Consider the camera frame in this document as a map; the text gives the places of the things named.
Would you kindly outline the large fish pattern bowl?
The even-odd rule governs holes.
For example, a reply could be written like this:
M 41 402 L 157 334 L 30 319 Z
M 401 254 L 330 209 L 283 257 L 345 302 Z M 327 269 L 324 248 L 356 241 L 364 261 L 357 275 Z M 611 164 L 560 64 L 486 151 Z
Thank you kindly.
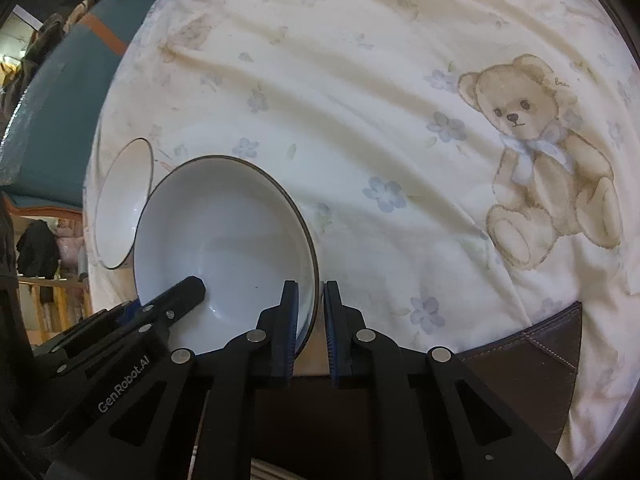
M 185 162 L 154 188 L 138 222 L 134 282 L 142 304 L 188 276 L 204 299 L 172 324 L 168 346 L 202 354 L 255 327 L 298 285 L 295 350 L 303 351 L 320 301 L 319 259 L 305 219 L 264 170 L 230 156 Z

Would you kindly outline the medium fish pattern bowl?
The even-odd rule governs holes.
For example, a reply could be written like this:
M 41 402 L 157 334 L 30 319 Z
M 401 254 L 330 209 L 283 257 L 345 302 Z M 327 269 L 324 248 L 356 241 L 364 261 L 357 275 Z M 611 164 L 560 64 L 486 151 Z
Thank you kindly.
M 153 174 L 151 144 L 143 138 L 129 142 L 108 170 L 94 217 L 96 254 L 108 270 L 119 268 L 129 257 Z

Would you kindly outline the black leather mat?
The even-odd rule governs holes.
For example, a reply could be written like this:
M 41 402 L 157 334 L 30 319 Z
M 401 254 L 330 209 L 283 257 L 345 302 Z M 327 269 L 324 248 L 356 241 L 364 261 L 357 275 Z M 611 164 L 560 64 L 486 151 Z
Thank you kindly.
M 558 447 L 573 402 L 582 348 L 582 304 L 459 359 L 535 431 Z

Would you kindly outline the white floral bed sheet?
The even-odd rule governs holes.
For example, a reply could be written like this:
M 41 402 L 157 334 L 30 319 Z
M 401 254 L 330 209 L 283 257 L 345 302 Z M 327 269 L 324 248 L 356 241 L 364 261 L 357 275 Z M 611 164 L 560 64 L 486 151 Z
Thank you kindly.
M 157 0 L 119 65 L 85 232 L 135 138 L 271 174 L 376 330 L 463 351 L 582 304 L 558 451 L 592 471 L 639 382 L 639 69 L 598 0 Z

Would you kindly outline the teal bed frame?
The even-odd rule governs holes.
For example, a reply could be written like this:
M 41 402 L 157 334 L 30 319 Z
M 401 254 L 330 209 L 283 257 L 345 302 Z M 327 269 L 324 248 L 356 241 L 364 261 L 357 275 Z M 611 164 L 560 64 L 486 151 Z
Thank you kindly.
M 79 208 L 114 73 L 155 0 L 100 0 L 28 84 L 1 140 L 1 188 Z

